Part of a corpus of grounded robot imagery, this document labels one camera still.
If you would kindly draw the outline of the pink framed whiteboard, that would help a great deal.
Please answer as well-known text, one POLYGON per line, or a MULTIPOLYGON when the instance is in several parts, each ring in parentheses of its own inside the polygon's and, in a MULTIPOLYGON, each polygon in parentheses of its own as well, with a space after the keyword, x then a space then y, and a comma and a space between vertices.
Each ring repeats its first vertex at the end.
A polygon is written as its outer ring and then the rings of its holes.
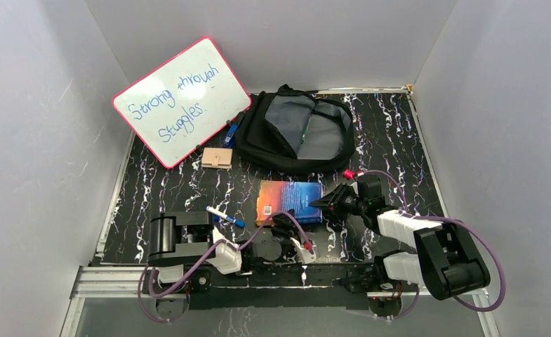
POLYGON ((112 100, 159 163, 171 169, 251 105, 215 42, 204 37, 112 100))

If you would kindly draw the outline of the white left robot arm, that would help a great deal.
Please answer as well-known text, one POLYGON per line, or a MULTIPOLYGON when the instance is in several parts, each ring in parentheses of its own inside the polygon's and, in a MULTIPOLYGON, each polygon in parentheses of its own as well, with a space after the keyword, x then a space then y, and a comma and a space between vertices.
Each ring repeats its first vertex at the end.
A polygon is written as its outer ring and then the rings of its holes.
POLYGON ((251 273, 263 265, 304 265, 317 258, 317 248, 293 211, 268 216, 246 240, 229 240, 209 211, 162 213, 151 219, 148 282, 179 292, 203 264, 222 275, 251 273))

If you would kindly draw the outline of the white blue whiteboard marker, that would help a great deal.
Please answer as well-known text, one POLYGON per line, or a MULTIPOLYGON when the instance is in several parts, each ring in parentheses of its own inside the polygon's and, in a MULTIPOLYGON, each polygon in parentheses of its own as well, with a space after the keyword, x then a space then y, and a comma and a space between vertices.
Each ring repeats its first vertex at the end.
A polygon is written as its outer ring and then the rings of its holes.
POLYGON ((209 213, 213 214, 215 217, 218 217, 219 219, 222 219, 222 220, 226 220, 227 222, 232 223, 237 227, 240 227, 240 228, 245 228, 246 227, 245 223, 243 221, 238 220, 233 216, 229 216, 226 213, 224 213, 222 211, 219 211, 218 209, 215 209, 211 206, 207 206, 206 210, 209 213))

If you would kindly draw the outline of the green comic paperback book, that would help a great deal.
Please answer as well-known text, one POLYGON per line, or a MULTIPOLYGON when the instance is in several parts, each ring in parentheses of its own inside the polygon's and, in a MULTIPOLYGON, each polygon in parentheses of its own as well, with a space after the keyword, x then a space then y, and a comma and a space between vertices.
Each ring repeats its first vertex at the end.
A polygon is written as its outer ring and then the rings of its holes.
POLYGON ((309 129, 310 129, 310 120, 312 118, 312 115, 310 114, 307 118, 307 121, 305 123, 305 128, 304 128, 304 131, 303 131, 303 134, 302 134, 302 138, 301 138, 301 144, 303 144, 307 138, 307 135, 309 133, 309 129))

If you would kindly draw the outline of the small wooden block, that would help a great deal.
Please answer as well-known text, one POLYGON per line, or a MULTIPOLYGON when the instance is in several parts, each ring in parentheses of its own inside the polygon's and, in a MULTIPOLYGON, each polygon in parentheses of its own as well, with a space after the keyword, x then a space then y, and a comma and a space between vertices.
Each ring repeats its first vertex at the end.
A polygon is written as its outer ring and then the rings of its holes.
POLYGON ((201 167, 208 169, 230 169, 232 167, 233 150, 226 147, 205 147, 201 167))

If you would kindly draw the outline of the blue stapler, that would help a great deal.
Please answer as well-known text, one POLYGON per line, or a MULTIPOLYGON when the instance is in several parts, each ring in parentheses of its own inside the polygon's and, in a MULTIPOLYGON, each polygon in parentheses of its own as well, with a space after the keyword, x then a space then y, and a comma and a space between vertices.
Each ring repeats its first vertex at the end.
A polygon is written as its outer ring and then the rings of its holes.
POLYGON ((232 149, 235 142, 235 133, 239 128, 239 123, 229 122, 226 136, 223 140, 223 147, 232 149))

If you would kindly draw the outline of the pink capped black highlighter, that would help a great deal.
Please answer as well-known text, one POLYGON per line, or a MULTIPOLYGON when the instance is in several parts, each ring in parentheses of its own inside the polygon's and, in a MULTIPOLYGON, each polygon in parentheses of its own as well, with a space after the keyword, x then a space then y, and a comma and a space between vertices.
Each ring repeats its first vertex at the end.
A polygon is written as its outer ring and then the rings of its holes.
POLYGON ((357 180, 358 177, 361 177, 363 175, 364 175, 363 170, 352 171, 352 170, 347 169, 343 172, 343 177, 348 179, 348 180, 357 180))

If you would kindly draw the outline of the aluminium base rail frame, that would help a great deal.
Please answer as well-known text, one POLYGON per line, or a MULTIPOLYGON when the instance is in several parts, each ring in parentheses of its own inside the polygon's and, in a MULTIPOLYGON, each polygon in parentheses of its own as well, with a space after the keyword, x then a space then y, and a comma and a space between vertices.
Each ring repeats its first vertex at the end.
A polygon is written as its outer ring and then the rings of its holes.
POLYGON ((78 273, 63 336, 497 336, 489 312, 405 286, 398 300, 334 286, 350 265, 285 265, 261 275, 198 278, 204 293, 138 294, 135 267, 78 273))

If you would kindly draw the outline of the black student backpack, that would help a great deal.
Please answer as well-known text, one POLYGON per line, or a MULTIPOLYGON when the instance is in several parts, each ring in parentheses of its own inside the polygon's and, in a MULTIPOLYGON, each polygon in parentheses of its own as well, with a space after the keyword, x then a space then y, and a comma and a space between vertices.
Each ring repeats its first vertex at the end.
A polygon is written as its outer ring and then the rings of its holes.
POLYGON ((241 114, 235 133, 238 155, 252 164, 291 175, 342 168, 355 153, 354 123, 347 105, 284 84, 261 92, 241 114), (301 144, 309 115, 310 129, 301 144))

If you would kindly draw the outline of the blue orange paperback book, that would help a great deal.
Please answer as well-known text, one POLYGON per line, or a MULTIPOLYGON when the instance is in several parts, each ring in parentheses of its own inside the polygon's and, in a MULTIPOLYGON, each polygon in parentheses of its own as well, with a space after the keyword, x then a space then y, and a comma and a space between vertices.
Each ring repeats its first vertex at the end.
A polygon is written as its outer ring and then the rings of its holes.
POLYGON ((323 197, 321 183, 261 180, 256 225, 272 213, 287 211, 301 224, 320 223, 322 211, 310 204, 323 197))

